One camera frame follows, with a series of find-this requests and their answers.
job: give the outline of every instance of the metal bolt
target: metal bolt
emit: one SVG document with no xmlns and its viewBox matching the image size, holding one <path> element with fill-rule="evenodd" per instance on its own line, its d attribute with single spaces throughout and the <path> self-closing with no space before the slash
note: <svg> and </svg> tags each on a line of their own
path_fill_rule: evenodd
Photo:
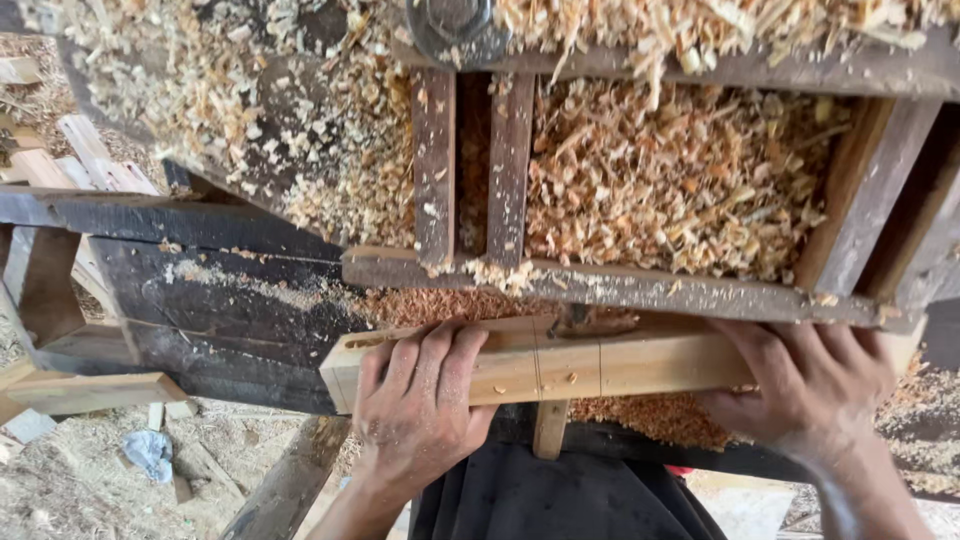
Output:
<svg viewBox="0 0 960 540">
<path fill-rule="evenodd" d="M 456 43 L 482 28 L 491 16 L 491 0 L 425 0 L 430 26 Z"/>
</svg>

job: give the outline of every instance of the forearm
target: forearm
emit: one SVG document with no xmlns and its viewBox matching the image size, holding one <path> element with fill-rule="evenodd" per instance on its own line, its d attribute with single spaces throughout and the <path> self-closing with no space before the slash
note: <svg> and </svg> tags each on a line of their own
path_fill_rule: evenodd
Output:
<svg viewBox="0 0 960 540">
<path fill-rule="evenodd" d="M 879 436 L 802 461 L 816 478 L 828 538 L 932 538 Z"/>
<path fill-rule="evenodd" d="M 333 501 L 307 540 L 386 538 L 405 504 L 406 501 L 382 489 L 354 479 Z"/>
</svg>

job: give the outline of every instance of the hand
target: hand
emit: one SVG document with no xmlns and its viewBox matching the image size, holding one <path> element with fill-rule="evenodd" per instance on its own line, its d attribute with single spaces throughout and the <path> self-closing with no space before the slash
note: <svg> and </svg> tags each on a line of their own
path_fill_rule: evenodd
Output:
<svg viewBox="0 0 960 540">
<path fill-rule="evenodd" d="M 710 415 L 807 464 L 875 446 L 876 407 L 895 385 L 883 335 L 844 325 L 714 321 L 750 366 L 760 392 L 703 396 Z"/>
<path fill-rule="evenodd" d="M 487 335 L 458 317 L 364 356 L 353 409 L 364 453 L 354 481 L 404 504 L 484 443 L 496 405 L 470 407 L 468 397 Z"/>
</svg>

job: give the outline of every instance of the wooden plank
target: wooden plank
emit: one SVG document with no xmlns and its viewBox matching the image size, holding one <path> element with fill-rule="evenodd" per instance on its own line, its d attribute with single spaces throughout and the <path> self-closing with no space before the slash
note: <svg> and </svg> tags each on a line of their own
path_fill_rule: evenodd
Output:
<svg viewBox="0 0 960 540">
<path fill-rule="evenodd" d="M 837 147 L 824 187 L 827 221 L 794 267 L 795 285 L 853 293 L 942 102 L 866 99 Z"/>
<path fill-rule="evenodd" d="M 112 161 L 107 145 L 100 138 L 97 128 L 82 114 L 67 114 L 57 121 L 60 130 L 84 164 L 90 180 L 97 189 L 116 191 L 108 180 L 106 163 Z"/>
<path fill-rule="evenodd" d="M 40 64 L 30 57 L 0 58 L 0 85 L 32 85 L 42 81 Z"/>
<path fill-rule="evenodd" d="M 560 457 L 569 408 L 570 400 L 550 400 L 537 404 L 537 427 L 534 431 L 536 457 L 550 461 Z"/>
<path fill-rule="evenodd" d="M 536 75 L 516 73 L 506 95 L 493 96 L 487 260 L 508 268 L 519 266 L 523 257 L 536 90 Z"/>
<path fill-rule="evenodd" d="M 23 328 L 43 347 L 86 324 L 70 284 L 80 235 L 63 229 L 17 227 L 3 282 Z"/>
<path fill-rule="evenodd" d="M 473 365 L 469 403 L 487 405 L 549 401 L 561 396 L 568 399 L 653 394 L 756 383 L 746 362 L 726 336 L 699 320 L 668 319 L 667 324 L 654 324 L 616 337 L 554 340 L 535 330 L 544 328 L 549 318 L 481 321 L 477 324 L 487 329 L 490 337 Z M 924 325 L 925 319 L 911 335 L 883 335 L 898 374 L 906 370 L 917 350 Z M 415 330 L 361 332 L 340 338 L 320 368 L 331 396 L 334 392 L 340 393 L 333 398 L 338 412 L 352 411 L 363 355 L 385 340 L 397 339 Z M 580 364 L 574 367 L 572 362 L 578 360 L 572 358 L 578 356 L 592 357 L 592 361 L 579 360 Z M 535 366 L 535 373 L 531 373 L 531 365 Z M 600 384 L 577 384 L 577 370 L 585 367 L 599 374 Z M 564 391 L 548 396 L 546 381 L 557 372 L 565 375 L 557 380 Z"/>
<path fill-rule="evenodd" d="M 956 275 L 960 245 L 960 108 L 944 108 L 891 212 L 857 290 L 925 307 Z"/>
<path fill-rule="evenodd" d="M 71 377 L 73 377 L 71 373 L 38 370 L 28 358 L 17 360 L 0 370 L 0 426 L 8 423 L 27 409 L 26 405 L 7 396 L 7 389 L 11 385 L 29 380 L 68 379 Z"/>
<path fill-rule="evenodd" d="M 76 188 L 50 154 L 42 148 L 17 152 L 11 156 L 11 162 L 26 175 L 27 181 L 34 187 Z"/>
<path fill-rule="evenodd" d="M 96 189 L 93 181 L 90 180 L 90 174 L 86 172 L 80 161 L 73 156 L 56 159 L 54 163 L 73 182 L 74 189 Z"/>
<path fill-rule="evenodd" d="M 224 540 L 290 540 L 323 489 L 350 433 L 347 418 L 311 417 L 221 533 Z"/>
<path fill-rule="evenodd" d="M 343 257 L 344 282 L 365 286 L 469 289 L 477 286 L 458 258 L 454 272 L 431 278 L 410 250 L 359 246 Z M 911 332 L 919 312 L 881 313 L 869 298 L 816 297 L 776 283 L 678 276 L 658 270 L 532 259 L 522 296 L 601 306 L 636 307 L 748 321 L 843 321 L 855 326 Z"/>
<path fill-rule="evenodd" d="M 716 69 L 702 75 L 687 75 L 671 55 L 663 79 L 695 85 L 779 88 L 793 91 L 850 95 L 960 99 L 960 58 L 952 45 L 950 28 L 925 31 L 926 44 L 916 51 L 891 50 L 887 44 L 872 42 L 857 47 L 849 59 L 839 53 L 817 62 L 808 61 L 817 48 L 798 48 L 776 66 L 769 63 L 769 49 L 754 47 L 749 53 L 721 57 Z M 428 66 L 433 62 L 415 47 L 394 38 L 391 52 L 405 64 Z M 591 45 L 586 52 L 574 48 L 561 70 L 561 78 L 633 78 L 626 60 L 630 47 Z M 552 75 L 560 53 L 527 51 L 506 56 L 483 67 L 486 71 Z"/>
<path fill-rule="evenodd" d="M 444 264 L 453 258 L 456 240 L 457 74 L 414 69 L 411 82 L 415 248 L 420 262 Z"/>
<path fill-rule="evenodd" d="M 186 399 L 186 394 L 162 373 L 19 382 L 7 389 L 7 395 L 44 414 L 75 414 Z"/>
</svg>

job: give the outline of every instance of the finger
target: finger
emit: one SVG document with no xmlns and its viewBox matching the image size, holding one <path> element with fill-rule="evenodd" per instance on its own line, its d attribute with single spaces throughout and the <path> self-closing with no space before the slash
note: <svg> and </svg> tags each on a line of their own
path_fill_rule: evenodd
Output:
<svg viewBox="0 0 960 540">
<path fill-rule="evenodd" d="M 889 334 L 864 328 L 855 328 L 851 332 L 853 338 L 856 339 L 856 342 L 866 354 L 880 363 L 893 367 L 894 359 L 891 354 L 891 344 L 887 341 Z"/>
<path fill-rule="evenodd" d="M 383 371 L 390 364 L 390 355 L 394 351 L 396 340 L 391 339 L 377 345 L 360 358 L 360 377 L 357 381 L 357 400 L 366 400 L 380 388 Z"/>
<path fill-rule="evenodd" d="M 467 435 L 464 437 L 464 443 L 471 453 L 483 446 L 483 443 L 487 440 L 490 423 L 493 421 L 493 415 L 496 414 L 496 408 L 499 406 L 478 405 L 470 408 L 470 419 L 467 423 Z"/>
<path fill-rule="evenodd" d="M 417 356 L 420 355 L 420 342 L 437 328 L 440 323 L 432 323 L 420 327 L 419 330 L 397 341 L 390 356 L 390 367 L 387 368 L 387 377 L 383 381 L 383 388 L 395 396 L 402 396 L 410 389 L 410 379 L 414 368 L 417 367 Z"/>
<path fill-rule="evenodd" d="M 762 427 L 766 407 L 756 392 L 733 394 L 726 390 L 699 392 L 697 400 L 717 424 L 731 431 L 754 433 Z"/>
<path fill-rule="evenodd" d="M 711 319 L 750 367 L 754 379 L 771 399 L 794 399 L 804 390 L 804 378 L 783 342 L 754 323 Z"/>
<path fill-rule="evenodd" d="M 420 356 L 417 358 L 417 367 L 414 368 L 410 390 L 428 395 L 431 404 L 436 403 L 440 366 L 453 346 L 454 336 L 465 323 L 463 316 L 451 317 L 426 335 L 420 343 Z"/>
<path fill-rule="evenodd" d="M 804 379 L 836 377 L 840 374 L 840 366 L 810 323 L 774 323 L 770 325 L 770 329 L 780 337 Z"/>
<path fill-rule="evenodd" d="M 490 335 L 478 326 L 468 326 L 457 332 L 440 368 L 437 385 L 437 408 L 466 407 L 470 396 L 470 376 L 473 362 Z"/>
<path fill-rule="evenodd" d="M 824 347 L 837 363 L 856 373 L 869 369 L 871 359 L 847 325 L 815 325 Z"/>
</svg>

